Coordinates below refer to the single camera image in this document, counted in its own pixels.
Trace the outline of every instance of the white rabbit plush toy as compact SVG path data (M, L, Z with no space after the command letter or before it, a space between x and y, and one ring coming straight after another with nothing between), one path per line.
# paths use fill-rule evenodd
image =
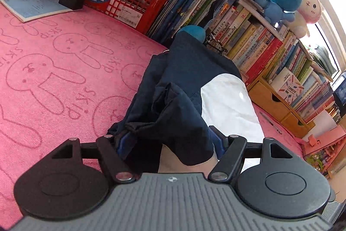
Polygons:
M299 39L309 37L307 24L315 24L321 18L323 6L319 0L303 0L297 11L294 12L295 20L293 22L283 21L283 23Z

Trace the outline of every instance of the pink bedspread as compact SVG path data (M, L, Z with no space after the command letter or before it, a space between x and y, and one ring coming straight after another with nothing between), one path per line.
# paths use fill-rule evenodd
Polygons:
M21 218L17 178L64 140L95 141L120 121L165 48L89 8L23 24L1 5L0 19L0 225L10 228ZM265 136L301 155L258 117Z

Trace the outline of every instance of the gray ribbed object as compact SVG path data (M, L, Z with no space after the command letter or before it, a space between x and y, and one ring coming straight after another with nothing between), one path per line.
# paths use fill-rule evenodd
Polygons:
M26 217L13 231L320 231L321 216L274 220L250 210L225 184L201 173L151 174L117 186L95 211L75 220L46 222Z
M345 205L346 200L343 203L339 203L337 201L328 203L323 210L322 217L333 224L339 217Z

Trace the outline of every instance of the pen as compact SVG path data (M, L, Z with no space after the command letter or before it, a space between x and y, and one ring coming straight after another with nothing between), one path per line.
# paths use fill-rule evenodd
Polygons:
M271 122L270 119L267 118L267 116L265 116L262 112L260 112L260 114L262 115L262 117L265 118L265 120L266 120L268 123L270 123L270 125L271 125L272 127L274 127L274 128L276 129L277 133L279 133L279 134L282 135L282 132L277 128L277 126L276 126L275 124L273 124L273 123Z

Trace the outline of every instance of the barcode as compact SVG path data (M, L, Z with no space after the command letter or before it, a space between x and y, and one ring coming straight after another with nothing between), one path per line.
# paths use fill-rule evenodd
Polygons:
M129 23L129 24L132 24L133 26L136 26L137 24L134 22L134 21L131 21L123 16L118 16L118 18L122 19L123 21Z

